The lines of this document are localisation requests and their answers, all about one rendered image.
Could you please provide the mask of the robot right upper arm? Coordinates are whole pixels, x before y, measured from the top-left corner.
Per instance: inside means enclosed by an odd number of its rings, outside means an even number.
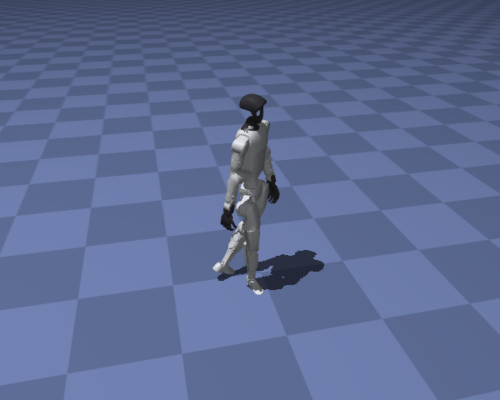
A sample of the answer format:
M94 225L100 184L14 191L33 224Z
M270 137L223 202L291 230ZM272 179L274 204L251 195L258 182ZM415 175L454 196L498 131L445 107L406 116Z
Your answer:
M236 175L238 178L238 184L243 183L245 180L243 172L240 172L241 167L243 166L244 156L248 151L248 142L249 138L240 135L237 139L232 142L231 151L232 151L232 159L230 165L230 175ZM237 185L238 185L237 184Z

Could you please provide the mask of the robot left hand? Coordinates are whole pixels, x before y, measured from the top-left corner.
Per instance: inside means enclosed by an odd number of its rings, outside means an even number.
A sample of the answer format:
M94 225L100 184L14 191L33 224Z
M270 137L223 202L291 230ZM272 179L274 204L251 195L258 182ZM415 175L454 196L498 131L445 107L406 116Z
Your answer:
M267 183L269 183L269 192L268 192L268 198L269 199L270 197L270 200L269 202L271 203L276 203L277 200L279 199L279 191L278 191L278 187L277 185L275 184L276 182L276 178L275 178L275 175L272 175L271 176L271 182L267 181ZM274 202L275 201L275 202Z

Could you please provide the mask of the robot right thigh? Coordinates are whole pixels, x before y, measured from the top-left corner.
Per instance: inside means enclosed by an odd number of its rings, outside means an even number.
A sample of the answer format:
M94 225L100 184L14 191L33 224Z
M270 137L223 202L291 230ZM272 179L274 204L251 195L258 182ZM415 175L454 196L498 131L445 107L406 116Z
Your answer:
M236 206L238 216L245 217L242 221L242 230L246 237L247 250L252 254L259 250L260 237L260 217L258 206L252 202L251 196L244 195L242 201L239 201Z

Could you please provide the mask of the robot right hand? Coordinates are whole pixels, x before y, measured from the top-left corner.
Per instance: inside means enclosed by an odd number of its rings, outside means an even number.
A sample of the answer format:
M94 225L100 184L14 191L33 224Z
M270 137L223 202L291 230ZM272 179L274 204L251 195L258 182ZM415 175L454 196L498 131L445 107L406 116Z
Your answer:
M226 209L223 209L224 213L221 216L221 225L223 225L224 228L227 230L233 231L234 229L231 228L231 224L233 225L234 228L237 228L235 223L233 222L233 211L234 211L234 205L230 207L230 212Z

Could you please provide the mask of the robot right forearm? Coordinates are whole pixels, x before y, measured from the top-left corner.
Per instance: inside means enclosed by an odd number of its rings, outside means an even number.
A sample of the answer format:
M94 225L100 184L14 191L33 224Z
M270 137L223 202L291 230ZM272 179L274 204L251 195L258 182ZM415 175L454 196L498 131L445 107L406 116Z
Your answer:
M238 194L238 177L236 175L231 175L230 178L227 181L227 195L225 197L225 203L223 205L223 208L228 210L230 212L230 207L232 205L235 206L235 202L237 201L237 194Z

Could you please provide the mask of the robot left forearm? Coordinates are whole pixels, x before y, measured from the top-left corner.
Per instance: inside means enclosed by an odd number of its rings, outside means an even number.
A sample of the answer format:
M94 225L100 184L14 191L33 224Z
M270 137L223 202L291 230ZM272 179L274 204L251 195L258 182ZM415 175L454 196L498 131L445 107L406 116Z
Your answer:
M265 159L265 163L264 163L264 167L263 167L263 172L265 174L265 179L269 182L271 182L271 176L272 175L275 175L274 171L273 171L273 166L271 164L271 157L270 157L270 154L268 155L268 157ZM276 177L276 175L275 175Z

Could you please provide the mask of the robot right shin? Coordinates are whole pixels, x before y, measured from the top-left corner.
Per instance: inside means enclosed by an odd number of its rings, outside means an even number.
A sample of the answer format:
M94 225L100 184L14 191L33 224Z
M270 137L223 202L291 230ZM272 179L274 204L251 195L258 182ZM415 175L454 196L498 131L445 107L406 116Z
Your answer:
M249 253L246 242L244 242L242 246L244 249L243 258L247 267L248 280L251 282L252 279L255 280L256 270L258 268L258 253L257 251L252 252L252 254Z

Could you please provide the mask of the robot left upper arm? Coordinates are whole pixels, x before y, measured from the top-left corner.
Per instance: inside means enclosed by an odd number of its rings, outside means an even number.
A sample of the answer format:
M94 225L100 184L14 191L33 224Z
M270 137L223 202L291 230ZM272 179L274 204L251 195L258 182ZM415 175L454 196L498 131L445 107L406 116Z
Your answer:
M269 121L266 121L266 120L262 120L262 123L264 123L267 127L267 135L268 135L268 131L269 131L269 128L270 128L270 122ZM267 146L267 151L266 151L266 157L265 159L268 157L268 155L270 154L271 150L270 148Z

